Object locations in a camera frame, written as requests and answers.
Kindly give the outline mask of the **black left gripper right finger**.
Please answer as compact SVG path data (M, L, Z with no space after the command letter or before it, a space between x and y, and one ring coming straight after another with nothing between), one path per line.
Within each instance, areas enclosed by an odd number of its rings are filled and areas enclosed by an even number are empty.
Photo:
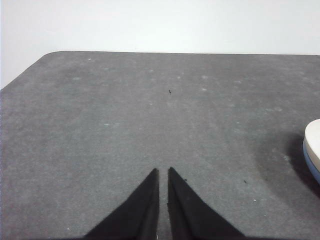
M168 170L167 190L174 240L238 240L246 237L210 208L173 167Z

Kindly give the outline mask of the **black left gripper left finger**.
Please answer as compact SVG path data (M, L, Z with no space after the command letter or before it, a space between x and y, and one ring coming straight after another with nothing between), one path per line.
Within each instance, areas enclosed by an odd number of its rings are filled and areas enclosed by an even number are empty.
M130 196L91 229L88 240L154 240L159 219L159 171L154 168Z

